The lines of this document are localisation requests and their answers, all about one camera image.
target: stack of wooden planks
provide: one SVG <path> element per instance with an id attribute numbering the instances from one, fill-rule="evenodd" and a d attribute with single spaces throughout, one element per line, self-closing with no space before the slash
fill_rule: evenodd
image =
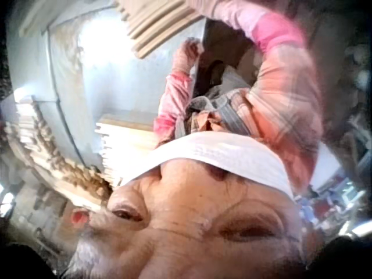
<path id="1" fill-rule="evenodd" d="M 19 121 L 7 123 L 5 132 L 18 159 L 33 167 L 45 180 L 52 181 L 51 186 L 62 194 L 70 193 L 76 197 L 78 193 L 84 198 L 91 197 L 90 201 L 98 204 L 107 200 L 110 194 L 108 182 L 97 168 L 84 167 L 61 155 L 52 131 L 32 97 L 23 98 L 16 106 Z"/>
<path id="2" fill-rule="evenodd" d="M 151 126 L 108 116 L 99 120 L 96 132 L 102 138 L 103 178 L 113 188 L 120 185 L 128 167 L 140 162 L 158 143 Z"/>
<path id="3" fill-rule="evenodd" d="M 143 59 L 166 40 L 202 16 L 183 0 L 116 0 L 128 36 L 135 40 L 133 51 Z"/>

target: skin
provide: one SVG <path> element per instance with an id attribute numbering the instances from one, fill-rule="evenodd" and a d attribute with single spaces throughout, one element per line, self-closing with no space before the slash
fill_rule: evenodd
<path id="1" fill-rule="evenodd" d="M 289 197 L 194 160 L 145 173 L 118 188 L 107 208 L 91 215 L 69 273 L 277 278 L 301 261 L 301 221 Z"/>

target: white face mask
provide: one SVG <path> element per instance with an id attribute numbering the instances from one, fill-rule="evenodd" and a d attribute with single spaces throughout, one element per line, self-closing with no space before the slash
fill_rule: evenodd
<path id="1" fill-rule="evenodd" d="M 200 132 L 171 141 L 152 151 L 140 165 L 126 170 L 120 186 L 160 164 L 177 158 L 201 161 L 282 191 L 293 199 L 283 162 L 253 138 L 222 132 Z"/>

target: pink sleeve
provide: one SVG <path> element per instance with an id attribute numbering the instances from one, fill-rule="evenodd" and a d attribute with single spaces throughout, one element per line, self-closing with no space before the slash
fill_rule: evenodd
<path id="1" fill-rule="evenodd" d="M 191 95 L 191 78 L 188 75 L 177 72 L 167 77 L 158 117 L 153 124 L 153 131 L 159 139 L 173 133 L 177 118 L 185 115 Z"/>
<path id="2" fill-rule="evenodd" d="M 285 16 L 244 0 L 222 2 L 216 7 L 219 18 L 241 29 L 263 53 L 283 43 L 305 45 L 300 29 Z"/>

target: hand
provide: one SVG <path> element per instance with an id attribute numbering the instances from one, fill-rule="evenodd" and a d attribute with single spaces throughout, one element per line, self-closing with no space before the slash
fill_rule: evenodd
<path id="1" fill-rule="evenodd" d="M 172 71 L 190 74 L 191 68 L 203 52 L 204 48 L 199 39 L 187 39 L 174 55 Z"/>
<path id="2" fill-rule="evenodd" d="M 219 19 L 216 15 L 216 6 L 222 2 L 230 0 L 186 0 L 186 4 L 196 10 L 198 13 L 210 18 Z"/>

